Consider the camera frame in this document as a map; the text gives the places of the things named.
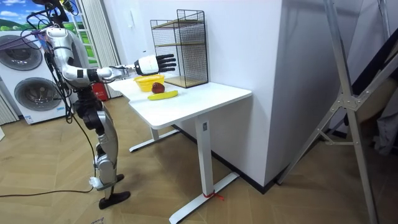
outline metal wire shelf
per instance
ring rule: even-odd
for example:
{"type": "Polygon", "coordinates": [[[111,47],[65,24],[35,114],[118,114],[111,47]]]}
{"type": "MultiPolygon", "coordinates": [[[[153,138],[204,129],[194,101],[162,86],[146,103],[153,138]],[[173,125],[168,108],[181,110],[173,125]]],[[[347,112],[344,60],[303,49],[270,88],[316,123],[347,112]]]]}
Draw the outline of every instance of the metal wire shelf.
{"type": "Polygon", "coordinates": [[[208,83],[205,13],[179,9],[177,18],[150,21],[156,54],[176,58],[175,71],[161,74],[166,83],[183,88],[208,83]]]}

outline apple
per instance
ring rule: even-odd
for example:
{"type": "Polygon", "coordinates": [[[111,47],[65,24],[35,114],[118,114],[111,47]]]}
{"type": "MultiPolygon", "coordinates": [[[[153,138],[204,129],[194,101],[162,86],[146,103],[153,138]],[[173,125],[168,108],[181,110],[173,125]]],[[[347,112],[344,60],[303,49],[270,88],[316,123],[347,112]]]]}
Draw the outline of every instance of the apple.
{"type": "Polygon", "coordinates": [[[164,93],[164,86],[161,83],[154,82],[152,84],[152,92],[153,93],[164,93]]]}

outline desk tabletop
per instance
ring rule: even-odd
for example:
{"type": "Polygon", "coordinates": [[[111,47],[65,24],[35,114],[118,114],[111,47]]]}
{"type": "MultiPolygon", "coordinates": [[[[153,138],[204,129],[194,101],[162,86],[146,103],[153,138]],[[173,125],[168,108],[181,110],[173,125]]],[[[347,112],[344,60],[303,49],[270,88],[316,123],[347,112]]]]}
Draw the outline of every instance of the desk tabletop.
{"type": "Polygon", "coordinates": [[[181,88],[165,83],[165,90],[178,90],[178,95],[164,100],[148,100],[152,92],[143,92],[133,79],[109,84],[130,100],[131,108],[153,129],[161,129],[180,121],[198,116],[224,105],[251,96],[250,90],[217,83],[181,88]]]}

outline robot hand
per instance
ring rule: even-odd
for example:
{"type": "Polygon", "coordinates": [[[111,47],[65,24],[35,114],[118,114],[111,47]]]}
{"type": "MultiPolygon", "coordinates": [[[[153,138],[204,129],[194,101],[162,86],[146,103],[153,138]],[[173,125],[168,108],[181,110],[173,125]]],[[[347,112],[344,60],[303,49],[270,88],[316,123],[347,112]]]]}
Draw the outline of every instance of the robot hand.
{"type": "Polygon", "coordinates": [[[140,58],[136,62],[134,62],[134,68],[138,75],[154,75],[159,72],[169,72],[175,71],[175,62],[174,54],[167,55],[150,55],[143,58],[140,58]]]}

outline front-loading washing machine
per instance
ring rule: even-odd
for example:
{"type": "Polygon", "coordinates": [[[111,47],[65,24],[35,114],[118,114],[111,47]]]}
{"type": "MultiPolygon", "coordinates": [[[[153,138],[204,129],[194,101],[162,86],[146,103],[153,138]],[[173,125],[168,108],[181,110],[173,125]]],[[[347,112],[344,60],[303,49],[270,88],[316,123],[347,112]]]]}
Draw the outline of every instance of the front-loading washing machine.
{"type": "MultiPolygon", "coordinates": [[[[20,31],[2,31],[0,44],[20,37],[20,31]]],[[[0,50],[0,76],[29,124],[65,116],[65,104],[45,63],[40,43],[31,40],[35,40],[33,35],[10,46],[27,44],[0,50]]]]}

